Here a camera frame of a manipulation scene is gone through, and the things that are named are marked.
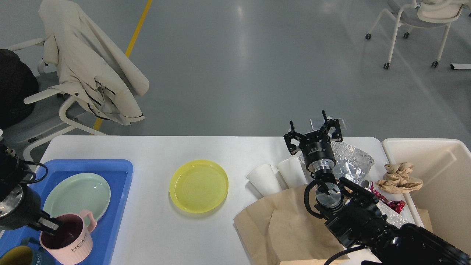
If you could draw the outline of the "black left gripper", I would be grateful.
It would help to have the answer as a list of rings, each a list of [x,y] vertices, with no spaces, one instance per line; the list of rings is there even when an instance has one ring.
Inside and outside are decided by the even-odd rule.
[[[44,210],[41,210],[40,206],[40,195],[27,184],[22,183],[15,186],[12,193],[1,202],[0,228],[15,230],[27,226],[49,235],[55,235],[63,222],[52,218]]]

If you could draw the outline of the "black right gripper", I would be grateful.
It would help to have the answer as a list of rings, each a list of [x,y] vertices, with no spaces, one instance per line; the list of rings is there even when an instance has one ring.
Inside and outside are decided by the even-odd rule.
[[[302,151],[306,169],[311,173],[319,170],[332,170],[336,165],[336,159],[331,147],[331,142],[343,142],[343,135],[338,119],[329,119],[322,110],[324,119],[319,132],[300,134],[290,121],[290,129],[284,134],[284,141],[291,155]]]

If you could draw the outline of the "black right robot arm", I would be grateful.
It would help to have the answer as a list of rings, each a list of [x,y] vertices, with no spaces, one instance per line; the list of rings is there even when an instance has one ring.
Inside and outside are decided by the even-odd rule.
[[[325,112],[323,125],[307,134],[296,132],[293,122],[284,134],[291,155],[302,152],[312,181],[304,191],[304,206],[345,247],[325,264],[351,252],[369,249],[380,265],[469,265],[470,256],[412,223],[396,227],[387,221],[371,191],[345,177],[335,178],[337,162],[332,141],[343,141],[338,119]]]

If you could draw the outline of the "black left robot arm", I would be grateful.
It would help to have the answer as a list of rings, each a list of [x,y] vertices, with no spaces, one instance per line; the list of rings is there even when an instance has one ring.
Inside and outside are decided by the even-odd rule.
[[[0,226],[15,230],[28,226],[56,235],[63,222],[42,209],[40,195],[29,185],[45,179],[46,165],[22,160],[13,149],[1,144],[0,154]]]

